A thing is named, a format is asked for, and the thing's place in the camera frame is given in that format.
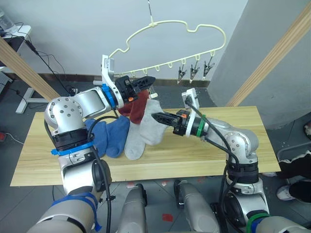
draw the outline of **wooden table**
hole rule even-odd
[[[176,113],[179,109],[165,109]],[[200,108],[208,117],[250,129],[259,139],[257,155],[259,171],[280,171],[276,156],[262,124],[256,106]],[[57,156],[50,151],[53,144],[43,125],[43,113],[36,113],[20,154],[11,186],[62,184]],[[113,181],[131,181],[174,177],[222,175],[225,153],[209,143],[191,136],[177,136],[168,127],[163,141],[157,146],[146,145],[143,156],[128,160],[124,153],[117,159],[104,156]]]

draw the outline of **gray floor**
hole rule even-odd
[[[51,85],[61,94],[65,92],[59,87],[58,83],[52,82]],[[92,87],[91,83],[74,83],[81,91]],[[12,89],[18,89],[21,94],[26,91],[27,85],[23,82],[14,82],[10,85]],[[181,92],[186,87],[178,86],[156,86],[155,90],[159,94],[159,100],[163,108],[183,108]],[[205,88],[197,88],[199,102],[201,107],[215,105],[209,98]],[[43,111],[45,106],[40,104],[30,104],[22,115],[16,114],[15,110],[20,102],[20,97],[14,91],[7,90],[0,101],[0,131],[9,132],[20,141],[24,141],[29,126],[36,111]],[[308,139],[302,133],[302,126],[305,122],[311,120],[311,114],[292,122],[291,124],[278,129],[269,130],[268,135],[273,144],[275,152],[283,147],[296,145]],[[5,142],[0,143],[0,233],[24,233],[26,232],[40,216],[50,207],[52,203],[52,187],[10,187],[10,181],[14,173],[15,166],[22,145],[7,138]],[[287,157],[294,157],[307,148],[293,150],[284,154]],[[285,184],[284,180],[276,177],[262,177],[265,186],[265,192],[269,201],[270,211],[273,215],[282,215],[299,224],[308,224],[311,221],[311,205],[298,201],[279,201],[276,196],[276,190]],[[220,177],[195,177],[185,178],[193,183],[206,197],[208,202],[217,200],[219,193],[218,186]],[[148,230],[150,233],[159,233],[167,231],[186,231],[189,230],[185,215],[179,211],[174,203],[173,197],[174,179],[135,181],[134,184],[142,183],[147,190],[148,206],[146,215],[148,220]],[[125,197],[129,192],[128,186],[133,183],[120,182],[112,183],[112,194],[117,198],[112,203],[112,231],[115,231],[118,224],[118,218]],[[61,198],[64,195],[62,186],[56,186],[54,190],[55,198]],[[173,216],[172,222],[162,220],[163,214]],[[98,209],[99,222],[104,226],[106,221],[106,204],[103,203]]]

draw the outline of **metal clip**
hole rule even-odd
[[[203,80],[205,80],[207,73],[209,72],[210,69],[213,68],[213,66],[215,65],[215,63],[210,65],[210,61],[212,60],[213,57],[210,57],[208,65],[206,65],[206,61],[204,61],[204,70],[203,70]]]
[[[183,71],[184,70],[184,64],[182,66],[182,68],[180,69],[179,67],[179,71],[178,71],[178,80],[177,80],[177,84],[180,83],[180,81],[182,80],[182,78],[185,76],[185,74],[187,73],[187,70]]]
[[[196,68],[196,65],[198,64],[198,61],[196,61],[194,68],[192,68],[191,65],[191,69],[190,69],[190,80],[189,82],[192,83],[193,78],[195,77],[196,73],[199,71],[199,68]]]

